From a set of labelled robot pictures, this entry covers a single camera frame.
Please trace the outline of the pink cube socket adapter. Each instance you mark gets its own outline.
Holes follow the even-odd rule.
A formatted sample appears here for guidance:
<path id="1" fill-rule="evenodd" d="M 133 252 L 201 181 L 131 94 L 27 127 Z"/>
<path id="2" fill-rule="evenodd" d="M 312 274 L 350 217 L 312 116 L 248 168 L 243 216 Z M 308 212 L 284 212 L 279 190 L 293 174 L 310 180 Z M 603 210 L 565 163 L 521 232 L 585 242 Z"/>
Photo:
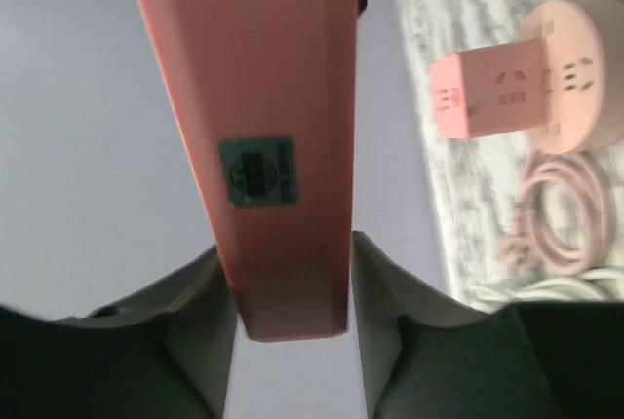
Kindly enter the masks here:
<path id="1" fill-rule="evenodd" d="M 466 139 L 524 131 L 546 123 L 542 39 L 454 53 L 429 66 L 437 133 Z"/>

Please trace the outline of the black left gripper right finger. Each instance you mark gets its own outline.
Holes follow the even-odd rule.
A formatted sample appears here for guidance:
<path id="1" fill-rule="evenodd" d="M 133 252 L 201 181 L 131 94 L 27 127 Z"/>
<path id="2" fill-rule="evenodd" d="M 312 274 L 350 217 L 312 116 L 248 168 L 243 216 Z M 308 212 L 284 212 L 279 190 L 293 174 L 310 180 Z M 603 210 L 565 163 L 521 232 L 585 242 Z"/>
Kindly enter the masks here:
<path id="1" fill-rule="evenodd" d="M 487 314 L 353 235 L 352 287 L 371 418 L 619 418 L 623 306 L 515 302 Z"/>

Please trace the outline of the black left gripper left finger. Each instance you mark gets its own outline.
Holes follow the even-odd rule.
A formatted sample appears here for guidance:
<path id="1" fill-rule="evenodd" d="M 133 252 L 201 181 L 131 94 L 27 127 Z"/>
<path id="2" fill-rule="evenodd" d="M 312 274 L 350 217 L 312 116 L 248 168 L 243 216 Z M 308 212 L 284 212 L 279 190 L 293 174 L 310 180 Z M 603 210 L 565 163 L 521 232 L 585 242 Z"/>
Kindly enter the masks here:
<path id="1" fill-rule="evenodd" d="M 237 309 L 215 248 L 84 318 L 1 310 L 4 418 L 220 418 Z"/>

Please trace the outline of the round pink power strip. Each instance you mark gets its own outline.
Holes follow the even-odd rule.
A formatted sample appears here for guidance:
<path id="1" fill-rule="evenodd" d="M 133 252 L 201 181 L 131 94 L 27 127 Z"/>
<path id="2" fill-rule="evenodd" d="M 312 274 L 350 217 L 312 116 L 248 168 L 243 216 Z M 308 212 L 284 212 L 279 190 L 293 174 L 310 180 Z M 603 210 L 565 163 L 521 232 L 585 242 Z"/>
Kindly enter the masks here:
<path id="1" fill-rule="evenodd" d="M 623 140 L 623 0 L 556 0 L 533 10 L 520 40 L 540 38 L 546 123 L 526 131 L 548 154 Z"/>

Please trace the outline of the pink triangular power strip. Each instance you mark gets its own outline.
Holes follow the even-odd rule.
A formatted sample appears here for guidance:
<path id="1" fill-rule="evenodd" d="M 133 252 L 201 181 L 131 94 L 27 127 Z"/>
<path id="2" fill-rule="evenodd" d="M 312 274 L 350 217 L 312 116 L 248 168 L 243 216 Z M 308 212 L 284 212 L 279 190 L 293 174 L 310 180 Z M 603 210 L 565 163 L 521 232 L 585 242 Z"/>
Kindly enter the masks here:
<path id="1" fill-rule="evenodd" d="M 137 0 L 257 341 L 347 327 L 360 0 Z"/>

